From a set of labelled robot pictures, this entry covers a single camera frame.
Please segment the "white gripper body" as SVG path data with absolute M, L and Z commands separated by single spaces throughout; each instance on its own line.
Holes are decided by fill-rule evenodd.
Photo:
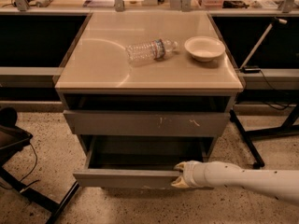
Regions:
M 199 161 L 187 161 L 183 168 L 183 179 L 188 188 L 202 188 L 207 185 L 206 165 Z

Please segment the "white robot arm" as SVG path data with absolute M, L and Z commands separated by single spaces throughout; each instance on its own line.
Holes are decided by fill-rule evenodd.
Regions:
M 299 204 L 299 172 L 297 170 L 252 170 L 222 162 L 183 161 L 175 166 L 178 178 L 172 186 L 181 189 L 239 187 Z

